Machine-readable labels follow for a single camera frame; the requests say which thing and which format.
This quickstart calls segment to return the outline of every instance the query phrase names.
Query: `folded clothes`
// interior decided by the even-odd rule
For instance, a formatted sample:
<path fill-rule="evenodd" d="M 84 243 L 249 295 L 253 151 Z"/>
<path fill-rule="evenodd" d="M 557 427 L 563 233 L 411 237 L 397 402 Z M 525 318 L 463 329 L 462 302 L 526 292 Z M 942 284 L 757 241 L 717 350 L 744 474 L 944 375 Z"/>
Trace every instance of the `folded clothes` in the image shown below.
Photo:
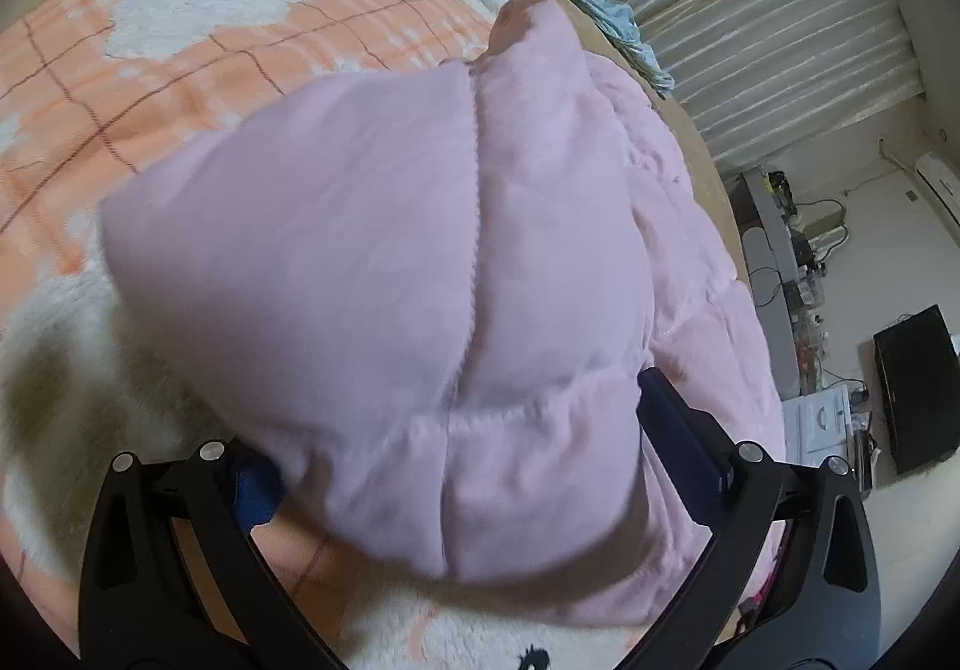
<path fill-rule="evenodd" d="M 474 62 L 325 76 L 203 134 L 102 222 L 157 352 L 314 520 L 534 616 L 648 621 L 707 541 L 641 438 L 643 366 L 784 454 L 680 148 L 553 1 L 507 4 Z"/>
<path fill-rule="evenodd" d="M 673 76 L 659 67 L 654 48 L 640 38 L 634 10 L 614 0 L 571 0 L 592 19 L 627 62 L 661 97 L 674 88 Z"/>

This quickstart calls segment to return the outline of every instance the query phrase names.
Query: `black tv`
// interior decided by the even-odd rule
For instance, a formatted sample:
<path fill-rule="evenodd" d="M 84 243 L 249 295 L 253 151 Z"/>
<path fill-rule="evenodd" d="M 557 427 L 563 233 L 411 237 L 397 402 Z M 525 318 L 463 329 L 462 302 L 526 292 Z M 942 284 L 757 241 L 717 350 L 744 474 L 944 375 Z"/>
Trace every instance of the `black tv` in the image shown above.
<path fill-rule="evenodd" d="M 960 445 L 960 360 L 940 308 L 880 331 L 874 345 L 896 472 L 951 456 Z"/>

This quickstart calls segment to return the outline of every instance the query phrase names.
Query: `fuzzy blanket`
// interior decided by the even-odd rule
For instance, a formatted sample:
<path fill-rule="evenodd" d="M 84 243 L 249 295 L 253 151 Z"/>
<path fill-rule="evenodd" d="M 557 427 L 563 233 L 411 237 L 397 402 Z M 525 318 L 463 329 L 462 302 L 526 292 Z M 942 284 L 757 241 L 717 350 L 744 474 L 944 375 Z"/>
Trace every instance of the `fuzzy blanket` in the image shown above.
<path fill-rule="evenodd" d="M 133 449 L 145 460 L 176 459 L 226 433 L 152 354 L 119 303 L 104 270 L 97 203 L 197 131 L 233 127 L 317 77 L 472 59 L 486 48 L 504 1 L 49 0 L 0 35 L 0 554 L 68 645 L 76 644 L 75 580 L 85 528 L 112 456 Z M 665 134 L 656 141 L 666 147 L 672 136 L 643 92 L 620 97 L 616 90 L 604 89 L 614 110 L 642 118 L 650 136 Z M 631 136 L 638 146 L 646 140 Z M 688 177 L 675 144 L 651 162 L 659 177 L 678 181 L 670 190 L 686 201 Z M 704 214 L 697 217 L 709 225 Z M 675 243 L 686 244 L 685 237 Z M 748 382 L 762 404 L 765 348 L 747 347 L 755 342 L 755 318 L 731 276 L 725 273 L 718 286 L 736 302 L 724 317 L 741 358 L 752 362 Z M 675 344 L 688 348 L 693 361 L 708 355 L 696 342 Z M 658 359 L 671 379 L 683 379 L 685 361 L 672 368 L 669 347 Z M 736 360 L 728 367 L 733 372 L 720 375 L 715 390 L 710 376 L 699 392 L 690 382 L 691 404 L 735 416 L 725 397 L 736 396 L 730 381 L 742 385 L 742 378 Z M 753 428 L 744 435 L 757 436 Z M 776 454 L 776 441 L 768 450 Z M 646 460 L 644 471 L 661 477 L 656 458 Z M 536 628 L 503 609 L 484 614 L 456 587 L 419 585 L 411 595 L 408 585 L 397 584 L 385 591 L 392 579 L 381 581 L 349 548 L 287 510 L 254 537 L 314 627 L 363 666 L 401 655 L 416 665 L 462 659 L 465 633 L 471 666 L 493 670 L 509 659 L 509 670 L 529 643 L 549 650 L 558 667 L 560 656 L 577 657 L 570 666 L 597 666 L 635 637 L 631 629 Z M 182 540 L 184 553 L 195 557 L 195 543 Z M 360 590 L 358 569 L 369 584 Z M 210 583 L 197 585 L 218 623 L 216 600 L 205 596 Z M 636 585 L 624 582 L 624 599 Z M 563 609 L 531 615 L 568 618 Z M 229 619 L 218 626 L 229 631 Z"/>
<path fill-rule="evenodd" d="M 474 62 L 311 83 L 102 216 L 134 319 L 318 524 L 541 618 L 656 617 L 709 536 L 641 454 L 638 370 L 784 454 L 680 148 L 553 1 Z"/>

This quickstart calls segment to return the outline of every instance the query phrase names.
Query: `orange plaid blanket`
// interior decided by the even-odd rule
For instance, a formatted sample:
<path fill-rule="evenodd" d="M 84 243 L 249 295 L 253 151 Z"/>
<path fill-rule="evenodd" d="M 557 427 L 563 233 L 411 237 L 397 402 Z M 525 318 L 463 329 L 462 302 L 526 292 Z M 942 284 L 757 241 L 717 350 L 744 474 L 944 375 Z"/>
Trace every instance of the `orange plaid blanket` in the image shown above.
<path fill-rule="evenodd" d="M 505 1 L 47 1 L 0 35 L 0 336 L 38 286 L 83 271 L 97 203 L 139 169 L 317 76 L 475 57 Z M 254 536 L 334 638 L 358 561 L 285 517 Z M 0 553 L 75 647 L 75 584 L 40 569 L 3 515 Z"/>

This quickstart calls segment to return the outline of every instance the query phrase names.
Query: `cable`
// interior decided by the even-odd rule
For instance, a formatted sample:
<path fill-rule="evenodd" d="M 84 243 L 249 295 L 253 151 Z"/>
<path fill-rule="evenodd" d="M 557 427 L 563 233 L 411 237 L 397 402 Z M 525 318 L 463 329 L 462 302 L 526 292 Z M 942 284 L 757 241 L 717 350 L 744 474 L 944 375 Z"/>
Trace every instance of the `cable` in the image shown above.
<path fill-rule="evenodd" d="M 844 204 L 838 198 L 818 198 L 816 201 L 795 201 L 794 206 L 796 207 L 814 207 L 817 204 L 837 204 L 840 208 L 840 216 L 842 219 L 847 219 L 847 205 Z"/>
<path fill-rule="evenodd" d="M 824 390 L 827 390 L 827 388 L 832 387 L 833 385 L 837 385 L 839 382 L 859 382 L 859 384 L 861 384 L 862 387 L 864 387 L 866 390 L 870 390 L 870 387 L 866 384 L 866 382 L 862 381 L 862 379 L 860 378 L 845 378 L 845 377 L 841 377 L 835 372 L 830 371 L 824 366 L 824 362 L 822 358 L 820 358 L 820 356 L 817 354 L 817 351 L 815 351 L 813 348 L 809 346 L 808 346 L 808 350 L 810 350 L 810 354 L 813 355 L 813 360 L 816 361 L 817 366 L 819 367 L 819 370 L 824 374 L 828 374 L 830 377 L 836 378 L 831 384 L 824 385 Z"/>
<path fill-rule="evenodd" d="M 865 186 L 865 184 L 870 184 L 871 182 L 877 182 L 877 180 L 882 180 L 884 177 L 889 177 L 891 174 L 896 174 L 898 171 L 899 171 L 899 168 L 887 169 L 883 173 L 877 174 L 877 176 L 875 177 L 870 177 L 870 179 L 868 180 L 864 180 L 863 182 L 858 182 L 853 187 L 845 187 L 843 190 L 841 190 L 841 193 L 843 193 L 844 196 L 848 196 L 851 193 L 853 193 L 855 190 L 860 190 L 861 187 Z"/>
<path fill-rule="evenodd" d="M 907 166 L 906 163 L 900 160 L 893 153 L 887 153 L 887 151 L 884 149 L 884 142 L 882 138 L 877 139 L 877 143 L 880 144 L 880 157 L 883 158 L 883 160 L 886 160 L 887 163 L 893 163 L 897 168 L 899 168 L 901 171 L 905 171 L 907 174 L 913 174 L 913 169 Z"/>
<path fill-rule="evenodd" d="M 763 272 L 763 271 L 774 272 L 776 276 L 778 276 L 781 279 L 781 283 L 779 284 L 779 286 L 776 286 L 776 288 L 774 289 L 774 295 L 770 297 L 769 301 L 766 301 L 763 304 L 757 304 L 756 302 L 754 302 L 755 310 L 759 310 L 761 307 L 766 307 L 767 305 L 773 304 L 774 299 L 776 299 L 776 295 L 781 291 L 781 288 L 784 287 L 784 275 L 781 275 L 781 273 L 779 273 L 779 269 L 777 269 L 776 267 L 757 267 L 747 275 L 747 280 L 750 280 L 750 278 L 755 274 L 757 274 L 757 272 Z"/>
<path fill-rule="evenodd" d="M 821 264 L 825 264 L 827 262 L 827 259 L 830 257 L 830 254 L 832 254 L 834 250 L 836 250 L 838 247 L 843 247 L 845 244 L 847 244 L 848 241 L 850 241 L 850 229 L 847 228 L 846 225 L 842 225 L 840 226 L 840 228 L 843 229 L 843 238 L 840 241 L 838 241 L 838 243 L 832 245 L 832 247 L 829 248 L 829 250 L 827 250 L 827 253 L 824 254 L 824 257 L 820 259 Z"/>
<path fill-rule="evenodd" d="M 749 280 L 752 276 L 757 274 L 757 272 L 763 272 L 763 271 L 776 272 L 776 276 L 778 276 L 781 279 L 781 283 L 784 281 L 784 276 L 782 276 L 781 273 L 779 273 L 779 269 L 777 269 L 776 267 L 760 267 L 760 268 L 754 269 L 750 274 L 747 275 L 747 279 Z"/>
<path fill-rule="evenodd" d="M 779 286 L 776 286 L 776 288 L 774 289 L 774 295 L 771 296 L 767 301 L 763 302 L 763 304 L 755 303 L 754 309 L 759 310 L 761 307 L 769 307 L 776 300 L 776 295 L 780 293 L 783 289 L 784 289 L 784 285 L 782 283 Z"/>

